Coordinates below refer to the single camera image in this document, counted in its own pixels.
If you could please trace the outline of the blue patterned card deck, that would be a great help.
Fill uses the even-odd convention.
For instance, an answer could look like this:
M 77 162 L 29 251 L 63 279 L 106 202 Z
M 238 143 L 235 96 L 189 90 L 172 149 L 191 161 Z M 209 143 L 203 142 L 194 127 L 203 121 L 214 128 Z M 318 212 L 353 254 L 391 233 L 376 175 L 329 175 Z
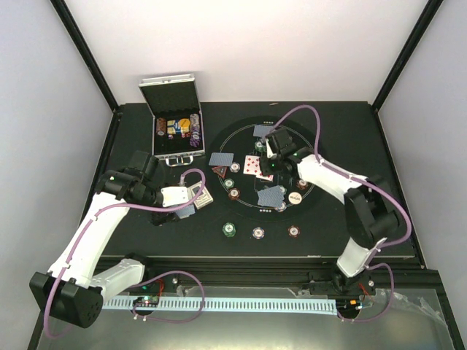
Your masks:
M 179 209 L 175 212 L 175 214 L 180 218 L 180 219 L 185 219 L 188 218 L 189 216 L 193 215 L 196 213 L 196 207 L 193 204 L 190 204 L 189 206 L 184 207 L 183 209 Z

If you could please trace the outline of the dealt blue card bottom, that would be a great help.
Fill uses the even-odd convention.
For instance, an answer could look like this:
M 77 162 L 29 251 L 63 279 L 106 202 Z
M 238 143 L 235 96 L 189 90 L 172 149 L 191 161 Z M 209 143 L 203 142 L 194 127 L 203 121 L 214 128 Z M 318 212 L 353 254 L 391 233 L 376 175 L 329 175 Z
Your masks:
M 284 201 L 285 192 L 282 186 L 268 187 L 257 192 L 259 206 L 280 207 Z

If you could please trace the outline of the dealt blue card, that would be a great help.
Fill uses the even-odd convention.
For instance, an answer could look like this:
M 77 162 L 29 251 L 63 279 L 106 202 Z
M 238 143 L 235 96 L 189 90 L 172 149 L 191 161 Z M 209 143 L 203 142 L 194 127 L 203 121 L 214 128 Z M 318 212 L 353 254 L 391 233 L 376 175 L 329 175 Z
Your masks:
M 268 187 L 257 192 L 259 206 L 280 207 L 284 201 L 285 192 L 282 186 Z
M 230 167 L 234 161 L 234 154 L 231 152 L 213 152 L 209 159 L 209 166 Z
M 273 130 L 274 127 L 270 125 L 255 125 L 253 128 L 253 136 L 257 138 L 263 138 Z

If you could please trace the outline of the dealt blue card top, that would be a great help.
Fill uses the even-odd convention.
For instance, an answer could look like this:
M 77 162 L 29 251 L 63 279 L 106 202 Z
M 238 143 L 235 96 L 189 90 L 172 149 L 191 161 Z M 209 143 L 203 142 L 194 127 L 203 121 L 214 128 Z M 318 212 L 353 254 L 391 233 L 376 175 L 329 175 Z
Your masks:
M 270 125 L 255 125 L 253 128 L 253 136 L 257 138 L 263 138 L 273 130 L 274 127 Z

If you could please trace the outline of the red triangular all-in marker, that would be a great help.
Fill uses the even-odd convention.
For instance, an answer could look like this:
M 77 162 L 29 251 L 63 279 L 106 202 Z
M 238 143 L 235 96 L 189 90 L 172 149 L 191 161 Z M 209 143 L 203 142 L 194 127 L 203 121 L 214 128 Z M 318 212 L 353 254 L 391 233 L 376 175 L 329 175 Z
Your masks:
M 228 173 L 227 166 L 215 166 L 212 168 L 212 171 L 217 174 L 220 178 L 224 179 Z

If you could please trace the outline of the blue white poker chip stack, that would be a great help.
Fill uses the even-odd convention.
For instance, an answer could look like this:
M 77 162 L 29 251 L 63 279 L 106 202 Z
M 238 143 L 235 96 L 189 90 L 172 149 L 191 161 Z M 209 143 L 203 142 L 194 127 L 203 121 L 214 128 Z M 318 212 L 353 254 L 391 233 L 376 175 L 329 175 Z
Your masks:
M 252 230 L 252 236 L 256 239 L 262 239 L 265 236 L 265 231 L 261 227 L 256 227 Z

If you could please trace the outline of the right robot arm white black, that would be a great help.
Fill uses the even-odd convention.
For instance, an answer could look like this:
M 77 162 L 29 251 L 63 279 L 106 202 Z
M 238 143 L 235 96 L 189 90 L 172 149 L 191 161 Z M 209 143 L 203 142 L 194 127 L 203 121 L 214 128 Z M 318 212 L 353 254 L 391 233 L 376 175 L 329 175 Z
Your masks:
M 265 148 L 260 157 L 263 174 L 288 172 L 344 205 L 349 240 L 336 261 L 331 283 L 339 294 L 350 293 L 358 285 L 359 275 L 400 226 L 396 205 L 376 183 L 335 166 L 308 147 L 277 149 L 267 141 Z

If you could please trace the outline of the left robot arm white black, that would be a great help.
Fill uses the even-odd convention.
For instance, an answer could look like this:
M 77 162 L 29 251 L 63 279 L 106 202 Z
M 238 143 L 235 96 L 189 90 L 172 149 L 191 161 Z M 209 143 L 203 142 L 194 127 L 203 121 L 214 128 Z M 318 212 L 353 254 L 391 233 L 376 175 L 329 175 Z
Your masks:
M 155 166 L 107 171 L 99 180 L 88 213 L 62 255 L 46 273 L 36 272 L 29 286 L 43 313 L 49 338 L 50 318 L 78 327 L 90 327 L 102 306 L 128 288 L 147 291 L 155 286 L 156 272 L 143 258 L 124 258 L 95 274 L 99 258 L 130 209 L 170 214 L 194 202 L 185 186 L 186 172 L 177 186 L 156 187 L 150 181 Z

